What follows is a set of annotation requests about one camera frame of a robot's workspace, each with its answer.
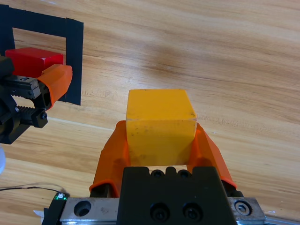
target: black mount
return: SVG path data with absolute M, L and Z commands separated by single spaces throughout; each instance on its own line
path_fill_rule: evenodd
M 48 88 L 36 78 L 13 75 L 12 60 L 0 56 L 0 143 L 12 144 L 30 126 L 43 128 L 51 107 Z M 12 96 L 33 102 L 35 108 L 17 106 Z

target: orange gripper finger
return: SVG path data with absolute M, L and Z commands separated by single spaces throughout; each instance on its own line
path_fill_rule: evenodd
M 47 86 L 50 92 L 51 107 L 68 90 L 72 81 L 72 67 L 54 64 L 42 72 L 37 79 Z
M 221 180 L 237 188 L 227 169 L 219 148 L 208 137 L 203 128 L 197 124 L 195 138 L 187 169 L 192 172 L 195 166 L 214 166 Z
M 129 150 L 126 135 L 126 122 L 117 123 L 111 137 L 105 144 L 99 159 L 93 184 L 90 191 L 103 184 L 110 184 L 112 197 L 119 197 L 124 167 L 130 166 Z

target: white object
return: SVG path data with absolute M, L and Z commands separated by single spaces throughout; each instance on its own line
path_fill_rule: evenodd
M 38 211 L 38 210 L 34 210 L 33 211 L 36 215 L 38 215 L 39 217 L 41 217 L 41 224 L 43 223 L 44 220 L 44 212 L 43 211 Z
M 0 145 L 0 174 L 3 172 L 5 167 L 5 153 L 3 148 Z

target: metal plate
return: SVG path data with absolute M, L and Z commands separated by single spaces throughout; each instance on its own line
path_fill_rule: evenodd
M 89 212 L 84 216 L 75 215 L 75 206 L 88 201 Z M 228 198 L 239 225 L 300 225 L 300 222 L 275 217 L 265 217 L 255 198 Z M 235 208 L 238 201 L 251 206 L 251 214 L 244 216 Z M 62 225 L 115 225 L 117 223 L 119 198 L 68 198 L 60 217 Z
M 79 212 L 75 207 L 84 201 L 90 203 L 90 209 L 84 209 L 84 204 L 77 208 L 83 214 L 89 212 L 84 216 L 77 216 Z M 118 205 L 119 198 L 68 198 L 60 222 L 62 225 L 113 225 L 117 221 Z

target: bolt head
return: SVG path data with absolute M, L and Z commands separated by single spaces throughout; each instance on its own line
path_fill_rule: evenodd
M 43 114 L 42 114 L 42 119 L 43 119 L 43 120 L 47 119 L 47 114 L 46 114 L 46 113 L 43 113 Z

